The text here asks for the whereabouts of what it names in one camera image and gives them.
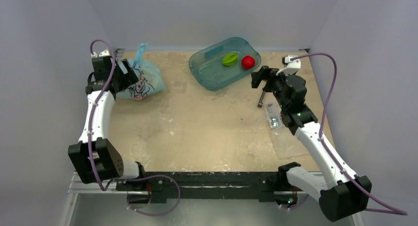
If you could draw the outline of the light blue plastic bag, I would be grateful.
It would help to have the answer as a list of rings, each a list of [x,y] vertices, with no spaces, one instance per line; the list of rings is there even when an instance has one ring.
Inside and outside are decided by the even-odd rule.
[[[160,69],[150,61],[143,60],[148,44],[139,45],[135,58],[127,59],[133,68],[138,82],[117,93],[119,98],[140,101],[166,89]]]

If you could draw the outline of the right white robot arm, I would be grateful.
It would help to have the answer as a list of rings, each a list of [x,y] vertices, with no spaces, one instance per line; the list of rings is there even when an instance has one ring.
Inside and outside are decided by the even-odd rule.
[[[372,183],[367,176],[358,176],[339,156],[324,135],[321,125],[305,103],[306,81],[296,75],[284,75],[278,69],[263,66],[251,73],[251,87],[266,81],[264,93],[272,93],[280,107],[286,128],[307,149],[319,167],[322,178],[292,162],[278,168],[277,184],[283,190],[303,190],[314,198],[324,216],[331,222],[366,210]]]

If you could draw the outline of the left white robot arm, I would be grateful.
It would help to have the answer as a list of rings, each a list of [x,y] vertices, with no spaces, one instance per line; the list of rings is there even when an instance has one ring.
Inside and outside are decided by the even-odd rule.
[[[117,93],[136,83],[139,78],[130,61],[121,60],[112,72],[112,57],[92,59],[93,72],[87,78],[85,93],[88,111],[82,134],[68,148],[69,158],[85,184],[97,180],[128,179],[135,191],[143,190],[147,177],[138,162],[124,161],[110,142],[110,116]]]

